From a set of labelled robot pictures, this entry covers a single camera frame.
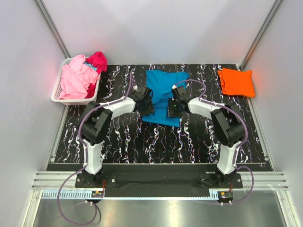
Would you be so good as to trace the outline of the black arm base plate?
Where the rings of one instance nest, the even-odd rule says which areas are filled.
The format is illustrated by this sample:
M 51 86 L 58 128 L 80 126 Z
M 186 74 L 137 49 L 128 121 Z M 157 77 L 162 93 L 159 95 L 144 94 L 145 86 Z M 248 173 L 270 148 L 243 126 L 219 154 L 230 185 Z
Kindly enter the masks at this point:
M 215 164 L 104 164 L 102 173 L 77 175 L 77 188 L 105 189 L 106 197 L 198 198 L 210 189 L 241 189 L 239 173 L 222 177 Z

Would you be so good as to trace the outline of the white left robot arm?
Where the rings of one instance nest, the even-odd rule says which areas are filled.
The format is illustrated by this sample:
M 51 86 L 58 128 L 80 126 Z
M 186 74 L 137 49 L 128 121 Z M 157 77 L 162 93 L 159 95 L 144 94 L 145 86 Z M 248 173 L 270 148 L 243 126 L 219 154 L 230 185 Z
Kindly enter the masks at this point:
M 81 173 L 91 187 L 98 187 L 103 181 L 101 142 L 107 135 L 111 120 L 133 112 L 138 112 L 141 117 L 155 113 L 152 97 L 150 88 L 139 86 L 117 100 L 87 104 L 79 119 L 78 137 L 84 148 Z

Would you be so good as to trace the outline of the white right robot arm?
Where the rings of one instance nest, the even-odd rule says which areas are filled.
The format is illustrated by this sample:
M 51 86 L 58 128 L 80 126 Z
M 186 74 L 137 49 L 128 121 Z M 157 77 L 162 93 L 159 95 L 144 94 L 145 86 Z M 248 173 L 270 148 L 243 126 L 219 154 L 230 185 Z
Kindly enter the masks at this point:
M 220 142 L 220 156 L 216 171 L 206 179 L 204 186 L 226 187 L 237 173 L 236 159 L 243 143 L 248 138 L 247 126 L 234 103 L 219 104 L 199 97 L 190 97 L 183 86 L 172 87 L 173 97 L 169 99 L 168 117 L 180 117 L 183 113 L 198 114 L 213 122 L 213 131 Z

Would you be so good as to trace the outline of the blue t shirt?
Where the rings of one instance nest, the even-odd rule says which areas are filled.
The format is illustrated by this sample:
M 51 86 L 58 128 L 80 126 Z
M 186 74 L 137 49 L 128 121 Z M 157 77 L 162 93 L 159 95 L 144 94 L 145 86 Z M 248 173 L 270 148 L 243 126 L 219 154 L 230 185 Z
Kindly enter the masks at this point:
M 161 70 L 146 71 L 146 85 L 153 91 L 152 103 L 155 113 L 144 116 L 142 120 L 172 127 L 178 127 L 180 118 L 170 118 L 168 114 L 169 99 L 173 97 L 172 86 L 179 83 L 186 86 L 184 80 L 189 79 L 187 72 L 163 72 Z

